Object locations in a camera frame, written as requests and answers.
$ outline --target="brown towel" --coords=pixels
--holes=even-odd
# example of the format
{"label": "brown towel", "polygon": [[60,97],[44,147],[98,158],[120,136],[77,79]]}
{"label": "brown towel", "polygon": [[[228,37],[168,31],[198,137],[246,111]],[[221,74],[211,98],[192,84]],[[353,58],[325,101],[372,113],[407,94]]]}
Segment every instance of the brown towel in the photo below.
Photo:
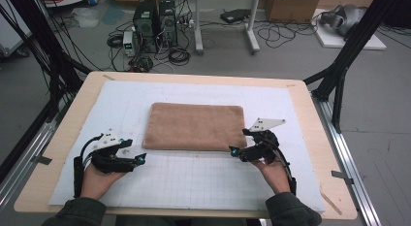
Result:
{"label": "brown towel", "polygon": [[154,103],[145,138],[149,149],[230,151],[246,147],[244,112],[239,106]]}

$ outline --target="grid paper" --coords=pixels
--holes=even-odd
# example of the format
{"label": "grid paper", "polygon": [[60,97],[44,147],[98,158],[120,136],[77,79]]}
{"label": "grid paper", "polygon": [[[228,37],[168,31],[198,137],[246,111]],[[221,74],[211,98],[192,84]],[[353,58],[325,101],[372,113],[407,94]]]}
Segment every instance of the grid paper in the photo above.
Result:
{"label": "grid paper", "polygon": [[[91,138],[112,128],[132,139],[119,157],[146,152],[146,163],[117,181],[101,199],[109,207],[266,210],[273,195],[260,172],[230,152],[149,150],[142,148],[151,104],[155,102],[242,106],[245,126],[258,117],[286,119],[271,129],[291,163],[298,197],[317,211],[325,207],[305,148],[290,94],[286,88],[137,81],[107,81],[63,167],[49,201],[64,205],[73,197],[73,158]],[[247,137],[247,143],[253,145]],[[84,154],[91,151],[92,145]]]}

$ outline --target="person's hand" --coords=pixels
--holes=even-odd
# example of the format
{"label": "person's hand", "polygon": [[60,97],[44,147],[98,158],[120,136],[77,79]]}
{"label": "person's hand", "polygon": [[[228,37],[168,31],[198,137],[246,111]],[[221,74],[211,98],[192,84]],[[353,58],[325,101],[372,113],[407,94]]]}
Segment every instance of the person's hand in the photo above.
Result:
{"label": "person's hand", "polygon": [[287,173],[281,161],[275,159],[270,164],[257,160],[251,162],[263,174],[264,179],[275,194],[291,192]]}
{"label": "person's hand", "polygon": [[113,183],[125,175],[126,173],[104,174],[90,164],[84,171],[80,197],[99,200]]}

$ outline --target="sleeve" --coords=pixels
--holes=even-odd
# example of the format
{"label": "sleeve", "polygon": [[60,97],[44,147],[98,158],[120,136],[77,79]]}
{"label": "sleeve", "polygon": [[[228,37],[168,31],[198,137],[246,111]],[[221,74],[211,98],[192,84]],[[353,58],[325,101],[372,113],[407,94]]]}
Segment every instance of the sleeve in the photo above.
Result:
{"label": "sleeve", "polygon": [[280,193],[266,201],[272,226],[316,226],[321,215],[300,202],[292,193]]}
{"label": "sleeve", "polygon": [[77,198],[67,201],[64,208],[42,226],[97,226],[101,225],[106,206],[94,199]]}

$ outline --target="concrete floor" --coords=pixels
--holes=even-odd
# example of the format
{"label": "concrete floor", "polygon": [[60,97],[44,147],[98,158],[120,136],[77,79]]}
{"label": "concrete floor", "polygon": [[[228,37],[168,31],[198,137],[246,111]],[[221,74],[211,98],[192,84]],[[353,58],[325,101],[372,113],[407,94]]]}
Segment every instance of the concrete floor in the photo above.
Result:
{"label": "concrete floor", "polygon": [[[79,3],[61,11],[67,14],[73,7],[87,6]],[[102,20],[99,25],[92,29],[74,27],[70,34],[94,64],[100,68],[109,67],[108,34],[132,15],[119,13],[111,0],[103,0],[93,9],[99,12]],[[203,13],[202,18],[220,21],[220,13]],[[258,17],[264,19],[264,14],[259,12]],[[411,37],[388,34],[411,46]],[[379,33],[376,35],[387,49],[363,50],[351,66],[346,77],[341,129],[382,225],[411,225],[408,173],[411,170],[411,49]],[[322,48],[315,35],[298,35],[280,48],[269,48],[258,38],[261,51],[251,55],[242,28],[221,26],[203,27],[203,40],[205,54],[197,55],[191,43],[190,62],[185,66],[173,66],[177,74],[303,80],[330,66],[340,52],[339,48]],[[122,69],[124,63],[127,68],[127,61],[121,51],[114,63]],[[93,68],[87,61],[84,64]],[[159,65],[152,72],[172,74],[174,71],[169,66]],[[0,63],[0,86],[2,162],[43,108],[48,95],[40,67],[32,55],[11,57]],[[19,190],[0,214],[1,224],[40,225],[49,214],[13,210],[18,193]],[[105,217],[104,225],[113,224],[113,216]],[[363,223],[358,218],[354,221],[325,220],[323,225]]]}

